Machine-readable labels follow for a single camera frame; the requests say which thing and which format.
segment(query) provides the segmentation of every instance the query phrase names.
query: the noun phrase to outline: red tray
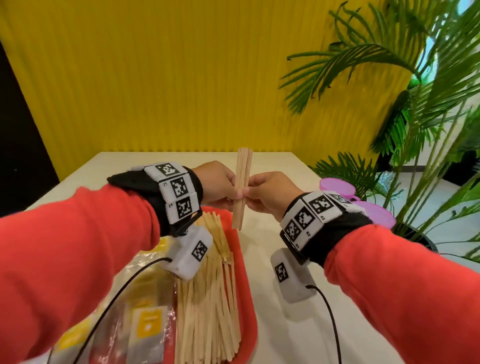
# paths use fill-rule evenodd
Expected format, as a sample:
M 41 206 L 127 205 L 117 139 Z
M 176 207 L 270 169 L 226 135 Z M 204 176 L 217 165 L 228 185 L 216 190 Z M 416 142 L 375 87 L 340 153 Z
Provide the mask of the red tray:
M 220 210 L 212 207 L 202 207 L 204 212 L 215 212 L 220 216 L 223 231 L 228 240 L 228 245 L 233 253 L 235 260 L 235 280 L 237 284 L 237 300 L 240 319 L 241 342 L 239 352 L 233 360 L 234 364 L 245 364 L 252 356 L 253 349 L 257 343 L 257 317 L 253 308 L 252 294 L 248 284 L 247 272 L 243 262 L 243 255 L 240 249 L 239 236 L 235 229 L 232 229 L 232 214 L 226 210 Z M 175 322 L 172 323 L 173 333 L 175 333 Z M 174 364 L 175 360 L 175 335 L 171 335 L 165 342 L 164 364 Z

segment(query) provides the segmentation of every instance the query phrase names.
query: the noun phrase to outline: corrugated yellow panel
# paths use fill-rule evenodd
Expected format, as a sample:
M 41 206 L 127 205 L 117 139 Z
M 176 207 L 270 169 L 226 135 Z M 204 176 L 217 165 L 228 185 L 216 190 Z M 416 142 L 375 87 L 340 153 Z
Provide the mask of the corrugated yellow panel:
M 291 116 L 279 78 L 305 60 L 286 56 L 334 41 L 328 10 L 340 3 L 3 0 L 0 39 L 60 179 L 102 150 L 249 146 L 312 164 L 370 156 L 409 78 L 364 65 Z

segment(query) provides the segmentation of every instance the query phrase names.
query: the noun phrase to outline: pink plastic container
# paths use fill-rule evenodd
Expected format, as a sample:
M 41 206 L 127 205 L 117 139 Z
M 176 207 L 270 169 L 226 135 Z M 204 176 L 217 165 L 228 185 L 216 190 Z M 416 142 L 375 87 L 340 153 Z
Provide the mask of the pink plastic container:
M 353 203 L 363 207 L 374 224 L 382 225 L 387 229 L 391 229 L 396 223 L 396 219 L 392 213 L 381 206 L 366 201 L 353 201 Z
M 355 187 L 338 178 L 322 178 L 320 180 L 320 189 L 322 191 L 335 191 L 347 200 L 350 200 L 355 196 Z

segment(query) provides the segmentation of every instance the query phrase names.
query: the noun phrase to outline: black cable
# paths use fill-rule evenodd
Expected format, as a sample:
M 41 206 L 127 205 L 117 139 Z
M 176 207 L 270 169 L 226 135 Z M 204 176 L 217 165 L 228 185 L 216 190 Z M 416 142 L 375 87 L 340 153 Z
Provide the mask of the black cable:
M 172 259 L 171 258 L 159 258 L 159 259 L 155 259 L 155 260 L 152 260 L 150 263 L 148 263 L 146 266 L 144 267 L 141 267 L 139 270 L 137 270 L 135 272 L 135 274 L 133 276 L 130 277 L 130 279 L 128 281 L 126 281 L 126 283 L 122 286 L 122 288 L 120 288 L 120 290 L 117 292 L 117 294 L 115 295 L 115 297 L 113 297 L 113 299 L 110 301 L 110 303 L 108 304 L 107 308 L 105 309 L 105 311 L 102 312 L 102 314 L 100 315 L 100 317 L 98 318 L 97 322 L 95 323 L 95 325 L 93 326 L 92 328 L 92 331 L 90 331 L 90 334 L 88 334 L 87 336 L 87 339 L 85 340 L 84 344 L 82 345 L 82 347 L 80 348 L 80 351 L 78 352 L 77 356 L 75 357 L 75 360 L 72 362 L 72 364 L 77 364 L 78 361 L 80 360 L 80 357 L 82 356 L 82 354 L 84 353 L 85 351 L 85 348 L 87 347 L 88 345 L 88 342 L 90 341 L 90 339 L 93 337 L 93 334 L 95 334 L 95 331 L 96 329 L 98 328 L 98 326 L 100 326 L 100 323 L 102 322 L 102 319 L 105 317 L 105 315 L 107 314 L 108 310 L 113 306 L 113 304 L 115 303 L 115 301 L 117 300 L 117 298 L 121 295 L 121 293 L 125 290 L 125 288 L 127 288 L 127 286 L 140 274 L 142 273 L 145 269 L 147 269 L 149 266 L 155 264 L 155 263 L 158 263 L 158 262 L 161 262 L 161 261 L 168 261 L 168 262 L 171 262 Z
M 313 290 L 316 290 L 318 293 L 320 293 L 320 295 L 322 296 L 322 298 L 325 301 L 325 304 L 327 305 L 328 312 L 330 313 L 330 318 L 332 319 L 333 332 L 335 333 L 336 352 L 338 354 L 338 364 L 342 364 L 342 355 L 340 353 L 340 341 L 338 340 L 338 332 L 336 330 L 336 324 L 335 324 L 335 319 L 333 317 L 333 312 L 332 312 L 332 309 L 330 308 L 330 305 L 328 304 L 327 298 L 325 297 L 325 295 L 322 293 L 322 291 L 318 287 L 316 287 L 312 284 L 309 284 L 305 287 L 307 287 L 309 290 L 313 289 Z

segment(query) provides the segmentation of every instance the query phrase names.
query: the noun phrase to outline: red sleeve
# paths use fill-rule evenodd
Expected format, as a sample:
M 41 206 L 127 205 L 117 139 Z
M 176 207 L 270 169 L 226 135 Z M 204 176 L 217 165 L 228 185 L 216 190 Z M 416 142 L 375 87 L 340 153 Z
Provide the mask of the red sleeve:
M 375 225 L 328 255 L 337 284 L 406 363 L 478 363 L 480 275 Z
M 48 350 L 159 236 L 152 207 L 110 185 L 0 219 L 1 362 Z

